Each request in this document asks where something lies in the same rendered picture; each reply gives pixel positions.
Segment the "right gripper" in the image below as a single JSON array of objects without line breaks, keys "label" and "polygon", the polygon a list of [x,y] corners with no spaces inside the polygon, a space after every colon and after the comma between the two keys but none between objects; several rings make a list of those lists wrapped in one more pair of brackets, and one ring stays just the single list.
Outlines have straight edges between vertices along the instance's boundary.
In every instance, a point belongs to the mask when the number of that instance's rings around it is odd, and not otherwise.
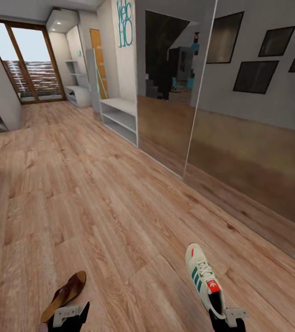
[{"label": "right gripper", "polygon": [[212,327],[215,330],[215,332],[246,332],[243,318],[236,319],[237,327],[229,327],[228,324],[224,320],[217,320],[214,318],[214,315],[212,314],[211,310],[209,310],[209,315],[211,318]]}]

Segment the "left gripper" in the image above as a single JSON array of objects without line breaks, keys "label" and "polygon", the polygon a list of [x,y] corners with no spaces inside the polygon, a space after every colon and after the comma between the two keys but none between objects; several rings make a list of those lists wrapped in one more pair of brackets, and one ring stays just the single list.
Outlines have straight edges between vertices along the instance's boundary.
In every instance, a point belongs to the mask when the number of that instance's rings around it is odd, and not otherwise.
[{"label": "left gripper", "polygon": [[86,322],[87,314],[89,312],[90,302],[88,302],[80,313],[80,315],[76,315],[74,317],[67,318],[66,321],[62,324],[61,327],[53,327],[54,319],[51,318],[49,320],[48,332],[79,332],[82,324]]}]

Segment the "gym shoe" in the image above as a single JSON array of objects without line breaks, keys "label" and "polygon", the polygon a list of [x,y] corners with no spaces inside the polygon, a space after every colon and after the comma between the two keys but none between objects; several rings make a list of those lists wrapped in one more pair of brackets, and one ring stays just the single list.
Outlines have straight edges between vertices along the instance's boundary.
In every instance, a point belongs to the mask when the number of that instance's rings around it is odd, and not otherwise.
[{"label": "gym shoe", "polygon": [[223,310],[226,309],[223,289],[198,244],[188,245],[185,261],[205,312],[209,315],[209,310],[211,310],[215,319],[226,319],[227,317],[223,313]]}]

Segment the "sandal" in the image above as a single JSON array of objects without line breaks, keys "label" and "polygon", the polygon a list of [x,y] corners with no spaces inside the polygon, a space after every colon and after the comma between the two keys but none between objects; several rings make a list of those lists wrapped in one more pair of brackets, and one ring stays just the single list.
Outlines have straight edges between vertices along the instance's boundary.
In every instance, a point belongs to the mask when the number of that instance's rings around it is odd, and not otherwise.
[{"label": "sandal", "polygon": [[61,287],[55,292],[52,303],[45,309],[41,316],[42,323],[49,323],[49,320],[53,317],[54,312],[60,309],[64,305],[67,305],[70,301],[76,299],[82,292],[86,283],[85,271],[80,271],[74,274],[66,285]]}]

